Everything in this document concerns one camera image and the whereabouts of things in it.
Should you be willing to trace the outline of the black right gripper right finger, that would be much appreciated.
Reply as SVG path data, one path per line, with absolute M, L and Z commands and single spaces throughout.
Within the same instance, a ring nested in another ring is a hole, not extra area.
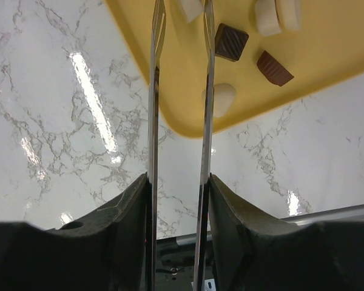
M 218 290 L 364 290 L 364 221 L 298 226 L 209 186 Z

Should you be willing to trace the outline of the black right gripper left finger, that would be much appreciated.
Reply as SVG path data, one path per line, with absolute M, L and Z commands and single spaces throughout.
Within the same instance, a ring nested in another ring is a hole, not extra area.
M 147 176 L 60 229 L 0 222 L 0 290 L 138 290 Z

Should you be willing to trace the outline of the metal tongs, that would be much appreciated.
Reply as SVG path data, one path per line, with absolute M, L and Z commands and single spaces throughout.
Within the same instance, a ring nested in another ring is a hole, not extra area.
M 207 53 L 207 76 L 204 113 L 203 146 L 200 170 L 197 234 L 194 256 L 193 289 L 204 290 L 206 269 L 206 242 L 209 207 L 209 177 L 211 169 L 211 145 L 214 111 L 215 36 L 214 8 L 212 1 L 204 3 L 204 38 Z M 146 268 L 145 288 L 154 290 L 157 254 L 157 196 L 158 196 L 158 108 L 160 57 L 166 31 L 164 1 L 155 1 L 150 39 L 149 111 L 148 111 L 148 171 L 149 202 L 146 215 Z

